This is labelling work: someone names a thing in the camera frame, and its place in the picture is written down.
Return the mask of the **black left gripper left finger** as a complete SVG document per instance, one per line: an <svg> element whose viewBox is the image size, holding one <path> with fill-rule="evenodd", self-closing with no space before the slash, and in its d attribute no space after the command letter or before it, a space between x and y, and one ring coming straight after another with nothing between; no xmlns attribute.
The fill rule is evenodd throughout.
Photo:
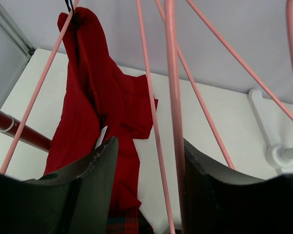
<svg viewBox="0 0 293 234"><path fill-rule="evenodd" d="M111 137L40 179L0 174L0 234L105 233L118 148Z"/></svg>

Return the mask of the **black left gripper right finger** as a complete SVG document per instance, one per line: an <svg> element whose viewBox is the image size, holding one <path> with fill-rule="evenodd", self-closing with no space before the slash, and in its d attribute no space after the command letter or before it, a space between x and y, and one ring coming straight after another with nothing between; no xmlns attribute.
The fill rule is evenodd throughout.
<svg viewBox="0 0 293 234"><path fill-rule="evenodd" d="M184 143L190 234L293 234L293 174L267 180Z"/></svg>

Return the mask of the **red plaid skirt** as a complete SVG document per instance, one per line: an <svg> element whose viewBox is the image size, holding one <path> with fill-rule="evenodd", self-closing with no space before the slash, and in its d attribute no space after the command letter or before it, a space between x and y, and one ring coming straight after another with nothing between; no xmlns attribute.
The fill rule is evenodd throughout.
<svg viewBox="0 0 293 234"><path fill-rule="evenodd" d="M134 208L125 212L109 211L106 234L154 234L154 229L141 213Z"/></svg>

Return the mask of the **pink hanger holding dress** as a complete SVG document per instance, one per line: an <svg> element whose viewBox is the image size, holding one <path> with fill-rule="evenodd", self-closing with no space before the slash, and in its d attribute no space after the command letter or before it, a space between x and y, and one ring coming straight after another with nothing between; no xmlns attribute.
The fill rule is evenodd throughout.
<svg viewBox="0 0 293 234"><path fill-rule="evenodd" d="M3 161L3 164L2 164L2 166L0 168L0 173L2 175L6 174L6 171L8 169L9 164L10 164L10 161L12 159L14 151L15 151L15 149L17 147L17 144L18 144L19 140L21 139L21 134L22 134L23 130L25 129L25 124L26 124L26 122L27 122L27 120L29 118L29 115L30 115L30 113L32 111L32 108L33 108L34 104L35 104L35 101L36 101L36 99L37 99L37 97L39 95L39 92L40 92L40 90L42 88L42 85L43 85L43 83L45 81L45 78L46 78L46 76L47 76L47 74L49 72L49 69L50 69L50 67L52 65L52 62L53 62L53 60L55 58L56 53L58 52L59 46L60 46L60 44L61 44L61 42L63 40L63 37L64 37L64 35L65 35L66 31L67 31L67 28L68 28L72 18L73 18L73 14L74 14L75 9L78 6L79 2L80 2L80 0L75 0L73 3L68 4L71 7L71 10L68 13L68 16L67 16L67 18L66 18L66 20L64 22L64 25L63 25L63 27L62 27L62 29L60 31L60 34L59 34L59 36L58 36L58 38L57 38L57 40L55 42L55 45L54 45L54 47L53 47L53 49L51 51L51 54L50 54L50 56L49 56L49 58L47 60L47 63L45 65L45 67L44 67L44 70L43 70L43 72L41 74L41 77L40 77L40 79L39 79L39 81L37 83L37 86L36 86L36 88L34 90L34 93L33 93L32 97L31 97L31 99L30 99L30 101L29 101L29 103L27 105L25 113L24 113L24 115L23 115L23 117L21 119L21 122L20 122L20 124L19 124L19 126L17 128L17 131L15 133L13 141L12 141L10 147L9 147L9 150L8 150L8 152L6 154L6 157L5 157L4 161Z"/></svg>

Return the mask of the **white clothes rack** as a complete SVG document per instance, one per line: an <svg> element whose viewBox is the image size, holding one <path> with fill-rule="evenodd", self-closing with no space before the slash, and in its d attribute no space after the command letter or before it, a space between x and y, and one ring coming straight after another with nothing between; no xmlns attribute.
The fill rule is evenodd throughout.
<svg viewBox="0 0 293 234"><path fill-rule="evenodd" d="M288 148L281 142L280 134L269 119L270 115L264 104L262 91L251 89L248 93L248 100L267 146L266 161L279 174L293 173L293 147ZM0 110L0 133L14 137L19 124L17 119ZM45 152L48 152L50 148L50 139L28 126L24 127L20 140Z"/></svg>

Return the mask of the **red dress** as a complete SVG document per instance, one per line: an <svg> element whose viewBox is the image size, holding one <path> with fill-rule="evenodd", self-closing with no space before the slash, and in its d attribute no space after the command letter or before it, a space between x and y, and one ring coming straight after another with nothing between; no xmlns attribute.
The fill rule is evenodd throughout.
<svg viewBox="0 0 293 234"><path fill-rule="evenodd" d="M140 160L134 140L149 138L153 126L147 78L121 71L97 16L87 8L75 9L63 43L69 59L66 93L45 173L89 154L106 127L105 139L119 142L109 216L138 210Z"/></svg>

